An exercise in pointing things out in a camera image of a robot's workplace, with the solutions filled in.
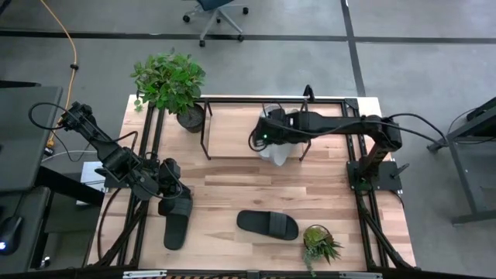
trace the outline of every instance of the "small potted succulent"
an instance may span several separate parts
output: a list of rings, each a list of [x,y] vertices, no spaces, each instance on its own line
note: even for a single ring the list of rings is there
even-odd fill
[[[134,65],[134,83],[138,87],[138,98],[134,105],[136,111],[143,109],[143,104],[153,102],[158,109],[167,109],[169,114],[176,114],[177,121],[191,133],[200,132],[204,121],[203,108],[195,103],[202,92],[205,72],[191,55],[161,53],[148,56],[144,65]]]
[[[336,248],[343,248],[334,240],[328,229],[321,225],[309,226],[303,233],[303,243],[305,244],[303,261],[312,277],[316,276],[312,262],[324,257],[331,264],[331,259],[339,259],[340,256]]]

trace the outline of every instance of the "wooden table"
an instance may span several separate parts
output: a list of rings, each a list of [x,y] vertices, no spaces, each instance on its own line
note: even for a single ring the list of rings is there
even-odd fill
[[[129,97],[121,135],[133,130],[141,133],[143,129],[146,112],[134,111],[135,98]],[[361,115],[381,114],[377,98],[358,98],[358,101]],[[212,104],[213,117],[212,120],[208,118],[205,125],[205,145],[210,150],[209,130],[216,126],[214,121],[219,121],[215,117],[220,118],[226,108],[232,113],[242,113],[243,108],[253,109],[253,106]],[[327,116],[341,116],[338,105],[309,105],[308,108]],[[152,126],[149,142],[146,143],[150,147],[148,151],[154,129]],[[219,133],[212,132],[212,135],[217,137]],[[232,149],[233,153],[239,150],[240,157],[219,156],[212,160],[207,160],[199,141],[200,134],[188,133],[178,125],[174,115],[166,114],[159,158],[172,157],[179,163],[181,181],[194,193],[194,208],[183,248],[170,251],[163,245],[166,218],[157,213],[158,199],[150,200],[140,268],[306,270],[301,259],[301,235],[308,226],[321,224],[329,229],[344,249],[340,250],[341,260],[333,261],[330,266],[323,260],[315,263],[314,268],[366,270],[357,205],[346,176],[345,164],[349,158],[345,136],[329,135],[313,139],[312,148],[303,162],[289,158],[282,167],[245,154],[247,136],[244,141],[246,145]],[[123,146],[130,143],[131,139],[121,142]],[[366,143],[367,149],[374,144],[368,137]],[[122,230],[129,193],[127,189],[121,191],[110,206],[102,230],[104,252]],[[109,196],[106,195],[102,208]],[[404,259],[415,265],[405,214],[398,197],[379,191],[377,203],[385,235]],[[300,236],[293,241],[283,241],[243,231],[236,226],[236,216],[243,209],[286,213],[298,223]],[[369,234],[374,259],[379,263],[377,242],[370,230]],[[131,236],[129,243],[128,258],[132,254],[134,236]],[[95,238],[88,263],[96,260]]]

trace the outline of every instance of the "succulent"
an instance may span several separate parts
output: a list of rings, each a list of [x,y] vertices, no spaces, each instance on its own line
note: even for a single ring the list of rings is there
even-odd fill
[[[313,277],[316,274],[312,262],[325,257],[327,262],[331,264],[331,259],[339,259],[340,256],[336,248],[343,248],[323,226],[310,226],[303,234],[303,241],[306,247],[303,261]]]

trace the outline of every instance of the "computer mouse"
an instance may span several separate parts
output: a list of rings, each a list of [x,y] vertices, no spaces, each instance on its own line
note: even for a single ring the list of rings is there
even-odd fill
[[[10,255],[19,247],[22,217],[14,215],[0,224],[0,255]]]

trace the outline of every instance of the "plant pot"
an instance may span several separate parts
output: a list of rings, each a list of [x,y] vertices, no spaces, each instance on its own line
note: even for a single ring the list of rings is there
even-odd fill
[[[192,108],[189,108],[188,113],[177,115],[177,121],[188,132],[198,133],[202,130],[202,123],[205,121],[204,117],[203,108],[195,103]]]
[[[310,228],[319,228],[319,229],[323,230],[325,233],[327,233],[328,235],[330,235],[330,234],[331,234],[331,232],[330,232],[330,231],[329,231],[329,230],[328,230],[325,226],[322,226],[322,225],[311,225],[311,226],[309,226],[309,227],[308,227],[308,228],[307,228],[307,229],[303,232],[303,244],[305,244],[305,248],[308,248],[307,243],[306,243],[306,241],[305,241],[305,233],[306,233],[306,231],[307,231],[308,229],[310,229]]]

